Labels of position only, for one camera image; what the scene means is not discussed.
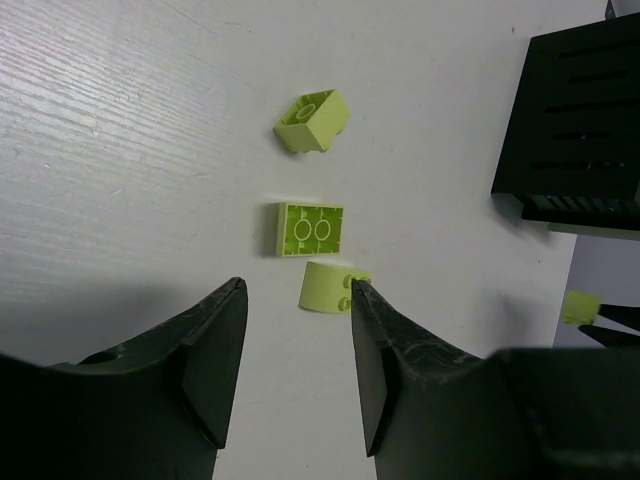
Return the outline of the small lime lego brick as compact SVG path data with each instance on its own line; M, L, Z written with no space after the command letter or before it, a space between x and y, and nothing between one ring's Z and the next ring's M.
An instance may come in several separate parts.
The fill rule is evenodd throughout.
M351 111L338 89L298 97L273 127L292 153L326 152L341 134Z

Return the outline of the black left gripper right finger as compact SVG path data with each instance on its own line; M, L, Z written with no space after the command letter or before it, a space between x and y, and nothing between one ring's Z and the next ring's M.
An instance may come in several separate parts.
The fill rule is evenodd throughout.
M380 479L635 479L639 347L478 358L351 285L366 454Z

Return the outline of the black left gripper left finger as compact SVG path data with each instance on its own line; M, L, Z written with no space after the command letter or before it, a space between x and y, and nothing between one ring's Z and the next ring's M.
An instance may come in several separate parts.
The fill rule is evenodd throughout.
M244 280L77 364L1 359L5 479L209 479L229 431Z

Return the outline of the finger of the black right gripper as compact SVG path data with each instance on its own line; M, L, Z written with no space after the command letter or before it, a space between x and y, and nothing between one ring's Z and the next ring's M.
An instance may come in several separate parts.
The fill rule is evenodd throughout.
M638 348L640 336L595 325L581 325L579 331L605 348Z
M601 304L598 315L633 330L640 330L640 307Z

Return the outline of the lime lego brick with studs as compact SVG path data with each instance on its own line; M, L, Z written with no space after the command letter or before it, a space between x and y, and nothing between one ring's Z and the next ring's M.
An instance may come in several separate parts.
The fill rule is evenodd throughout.
M306 264L298 305L323 314L351 312L353 280L371 282L368 271L309 261Z

